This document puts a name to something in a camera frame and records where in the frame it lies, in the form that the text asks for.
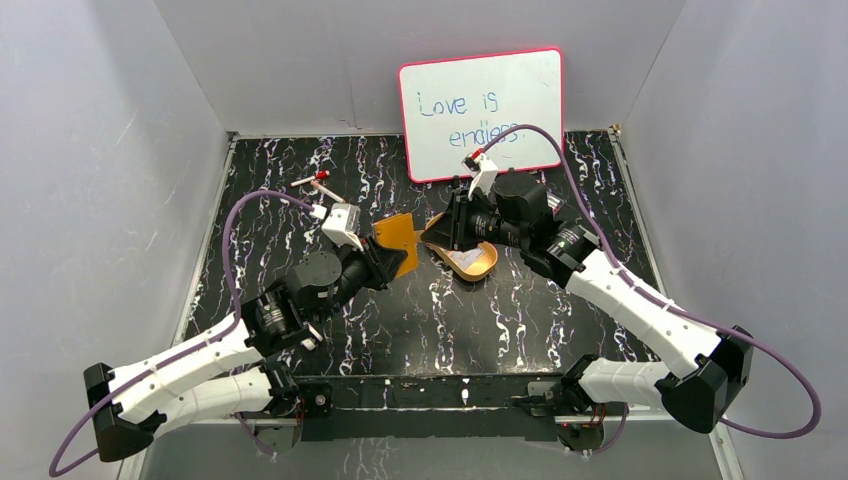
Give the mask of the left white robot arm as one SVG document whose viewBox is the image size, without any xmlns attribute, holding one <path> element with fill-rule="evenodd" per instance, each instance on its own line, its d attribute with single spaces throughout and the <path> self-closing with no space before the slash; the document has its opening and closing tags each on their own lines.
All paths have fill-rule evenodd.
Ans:
<svg viewBox="0 0 848 480">
<path fill-rule="evenodd" d="M 318 325 L 362 289 L 383 290 L 418 265 L 417 240 L 385 246 L 373 237 L 311 253 L 261 295 L 208 330 L 154 357 L 84 372 L 98 456 L 115 462 L 196 421 L 241 412 L 287 416 L 300 388 L 281 354 L 324 339 Z"/>
</svg>

